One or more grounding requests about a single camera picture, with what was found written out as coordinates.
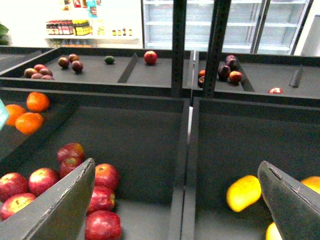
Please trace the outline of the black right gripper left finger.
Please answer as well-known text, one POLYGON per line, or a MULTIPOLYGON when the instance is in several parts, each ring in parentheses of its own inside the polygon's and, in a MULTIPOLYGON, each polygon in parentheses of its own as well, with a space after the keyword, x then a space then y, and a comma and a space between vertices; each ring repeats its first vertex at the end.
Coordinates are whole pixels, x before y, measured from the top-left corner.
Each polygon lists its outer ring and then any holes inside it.
POLYGON ((2 240, 75 240, 95 181, 95 161, 81 165, 0 224, 2 240))

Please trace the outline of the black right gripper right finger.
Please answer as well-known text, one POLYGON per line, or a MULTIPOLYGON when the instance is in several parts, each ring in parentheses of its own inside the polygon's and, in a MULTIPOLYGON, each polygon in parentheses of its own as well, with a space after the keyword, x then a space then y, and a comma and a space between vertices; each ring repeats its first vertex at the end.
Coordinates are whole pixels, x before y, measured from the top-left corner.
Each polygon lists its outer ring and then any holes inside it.
POLYGON ((320 238, 320 195, 268 161, 257 176, 263 199, 283 240, 320 238))

